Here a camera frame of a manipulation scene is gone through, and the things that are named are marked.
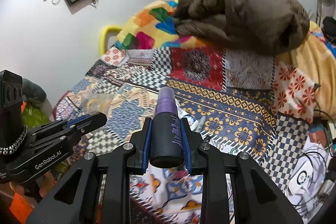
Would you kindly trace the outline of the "green patterned bag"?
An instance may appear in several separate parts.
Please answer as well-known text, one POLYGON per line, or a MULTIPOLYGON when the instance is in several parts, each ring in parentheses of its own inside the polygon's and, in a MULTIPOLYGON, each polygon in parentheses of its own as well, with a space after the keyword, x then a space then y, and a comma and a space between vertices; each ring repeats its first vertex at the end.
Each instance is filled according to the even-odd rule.
POLYGON ((28 129, 50 123, 49 118, 40 109, 27 103, 22 112, 23 122, 28 129))

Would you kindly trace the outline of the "dark grey cushion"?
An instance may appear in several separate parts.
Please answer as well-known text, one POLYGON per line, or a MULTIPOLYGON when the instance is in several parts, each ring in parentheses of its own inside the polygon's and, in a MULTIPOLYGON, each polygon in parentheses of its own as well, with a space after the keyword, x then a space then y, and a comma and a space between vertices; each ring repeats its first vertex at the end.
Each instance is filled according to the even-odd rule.
POLYGON ((37 84, 23 79, 23 101, 35 107, 41 107, 47 99, 46 92, 37 84))

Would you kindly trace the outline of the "clear plastic wrapper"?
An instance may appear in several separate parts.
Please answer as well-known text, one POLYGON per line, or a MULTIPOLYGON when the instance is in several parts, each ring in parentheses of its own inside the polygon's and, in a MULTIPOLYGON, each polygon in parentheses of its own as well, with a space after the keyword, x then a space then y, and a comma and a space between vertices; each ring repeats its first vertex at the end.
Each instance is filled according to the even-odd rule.
POLYGON ((113 98, 113 93, 82 93, 80 108, 84 114, 104 113, 107 115, 113 98))

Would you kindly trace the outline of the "yellow fleece blanket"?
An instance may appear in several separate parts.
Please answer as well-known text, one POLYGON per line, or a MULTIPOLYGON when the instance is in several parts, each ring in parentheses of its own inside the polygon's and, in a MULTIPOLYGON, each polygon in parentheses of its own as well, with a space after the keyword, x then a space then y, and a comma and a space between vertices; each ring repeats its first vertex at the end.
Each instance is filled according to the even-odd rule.
POLYGON ((272 113, 312 123, 321 115, 335 118, 335 57, 321 28, 310 22, 304 42, 276 56, 272 113))

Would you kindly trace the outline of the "multicolour blocks blanket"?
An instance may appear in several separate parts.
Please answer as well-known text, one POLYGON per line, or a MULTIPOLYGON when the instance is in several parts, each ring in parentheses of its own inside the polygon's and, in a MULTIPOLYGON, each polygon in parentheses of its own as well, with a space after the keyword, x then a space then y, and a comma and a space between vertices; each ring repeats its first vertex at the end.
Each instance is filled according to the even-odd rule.
POLYGON ((117 34, 115 46, 120 50, 206 47, 205 41, 177 34, 172 18, 177 5, 178 0, 158 0, 145 6, 117 34))

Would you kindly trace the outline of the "black purple spray bottle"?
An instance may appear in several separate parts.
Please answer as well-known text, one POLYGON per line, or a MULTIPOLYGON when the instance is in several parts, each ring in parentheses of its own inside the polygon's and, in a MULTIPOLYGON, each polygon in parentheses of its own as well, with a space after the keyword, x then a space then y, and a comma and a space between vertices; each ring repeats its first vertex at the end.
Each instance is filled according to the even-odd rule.
POLYGON ((181 122, 172 88, 159 90, 151 126, 150 164, 157 168, 177 167, 184 162, 181 122))

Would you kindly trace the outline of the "orange box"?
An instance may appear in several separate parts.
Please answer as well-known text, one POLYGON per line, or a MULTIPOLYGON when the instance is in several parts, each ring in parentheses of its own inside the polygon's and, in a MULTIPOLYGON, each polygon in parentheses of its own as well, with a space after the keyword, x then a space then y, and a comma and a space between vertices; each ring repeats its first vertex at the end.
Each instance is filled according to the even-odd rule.
POLYGON ((34 209, 34 205, 28 202, 18 193, 14 194, 13 200, 9 207, 9 210, 21 224, 26 223, 29 215, 33 212, 34 209))

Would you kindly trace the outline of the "colourful patchwork bedspread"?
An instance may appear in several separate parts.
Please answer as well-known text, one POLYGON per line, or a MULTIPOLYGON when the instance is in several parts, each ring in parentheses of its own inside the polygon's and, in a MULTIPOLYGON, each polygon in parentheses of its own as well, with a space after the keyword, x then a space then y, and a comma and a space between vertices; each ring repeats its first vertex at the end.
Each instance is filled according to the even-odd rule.
POLYGON ((306 164, 315 165, 305 153, 308 123, 291 109, 279 106, 295 102, 299 113, 311 110, 314 87, 293 68, 276 65, 270 57, 248 57, 262 66, 257 79, 237 89, 224 83, 228 53, 210 48, 121 50, 112 47, 85 77, 58 102, 56 119, 74 119, 87 112, 92 93, 103 94, 111 103, 103 129, 88 134, 82 148, 102 155, 130 140, 147 117, 154 115, 158 91, 174 89, 178 116, 222 152, 249 153, 276 185, 289 196, 300 213, 312 204, 316 189, 307 181, 294 186, 291 177, 306 164))

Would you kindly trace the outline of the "brown puffy jacket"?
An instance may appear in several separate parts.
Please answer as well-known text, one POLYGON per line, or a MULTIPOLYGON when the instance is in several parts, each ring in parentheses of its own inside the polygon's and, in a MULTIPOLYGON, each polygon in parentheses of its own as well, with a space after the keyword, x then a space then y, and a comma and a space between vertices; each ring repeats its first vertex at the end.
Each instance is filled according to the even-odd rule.
POLYGON ((265 56, 298 48, 310 28, 297 0, 178 0, 173 23, 180 36, 265 56))

